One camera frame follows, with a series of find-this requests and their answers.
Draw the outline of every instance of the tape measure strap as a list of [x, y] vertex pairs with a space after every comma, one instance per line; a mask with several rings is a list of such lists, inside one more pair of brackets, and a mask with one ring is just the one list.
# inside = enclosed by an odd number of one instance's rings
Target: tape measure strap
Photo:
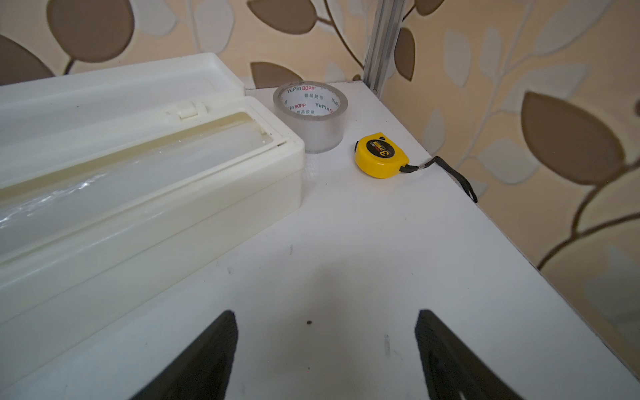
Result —
[[449, 164], [447, 164], [447, 162], [444, 161], [440, 156], [435, 156], [434, 158], [430, 159], [422, 167], [417, 166], [417, 165], [409, 165], [409, 164], [407, 164], [405, 166], [400, 167], [400, 172], [405, 172], [405, 173], [415, 172], [417, 170], [427, 168], [428, 166], [432, 165], [433, 163], [436, 163], [437, 165], [441, 166], [443, 170], [445, 170], [449, 175], [454, 177], [458, 181], [458, 183], [460, 183], [460, 186], [462, 187], [462, 190], [465, 191], [467, 196], [469, 196], [471, 198], [471, 200], [474, 201], [474, 203], [478, 203], [478, 197], [476, 196], [476, 192], [474, 192], [474, 188], [471, 186], [471, 183], [469, 183], [467, 178], [465, 178], [460, 172], [458, 172], [458, 171], [454, 170], [453, 168], [451, 168], [451, 166]]

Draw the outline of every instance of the yellow tape measure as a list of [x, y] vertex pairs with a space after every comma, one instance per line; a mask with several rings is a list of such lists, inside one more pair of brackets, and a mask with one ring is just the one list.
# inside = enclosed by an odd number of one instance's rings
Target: yellow tape measure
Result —
[[409, 163], [409, 157], [381, 132], [366, 136], [356, 143], [356, 164], [374, 178], [391, 178], [400, 167]]
[[409, 165], [409, 157], [382, 132], [358, 140], [353, 150], [356, 154], [356, 164], [360, 169], [367, 175], [380, 179], [391, 178], [400, 172], [414, 172], [436, 163], [458, 180], [462, 190], [474, 203], [478, 202], [469, 181], [442, 158], [435, 156], [423, 166]]

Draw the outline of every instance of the clear packing tape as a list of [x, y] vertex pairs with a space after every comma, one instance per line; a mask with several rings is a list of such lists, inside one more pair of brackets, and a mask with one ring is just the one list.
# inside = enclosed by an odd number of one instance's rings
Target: clear packing tape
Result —
[[336, 147], [344, 135], [346, 96], [328, 84], [297, 81], [273, 93], [276, 116], [305, 142], [307, 153]]
[[238, 113], [0, 190], [0, 262], [271, 142]]

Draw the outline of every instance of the white table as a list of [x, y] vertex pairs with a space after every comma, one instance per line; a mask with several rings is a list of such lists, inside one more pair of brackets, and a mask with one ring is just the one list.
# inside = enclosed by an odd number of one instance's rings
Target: white table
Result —
[[[0, 398], [128, 399], [231, 309], [227, 399], [426, 399], [413, 328], [430, 308], [526, 400], [640, 399], [634, 377], [443, 170], [378, 180], [356, 167], [355, 141], [380, 131], [414, 164], [429, 155], [364, 84], [336, 87], [349, 99], [344, 139], [308, 156], [299, 210]], [[272, 93], [253, 95], [272, 108]]]

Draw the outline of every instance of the wall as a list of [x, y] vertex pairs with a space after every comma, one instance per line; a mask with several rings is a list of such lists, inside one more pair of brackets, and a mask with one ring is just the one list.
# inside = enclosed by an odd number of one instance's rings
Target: wall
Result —
[[0, 84], [204, 51], [247, 88], [351, 80], [362, 74], [375, 8], [376, 0], [3, 0]]
[[416, 0], [382, 96], [635, 372], [638, 15], [637, 0]]

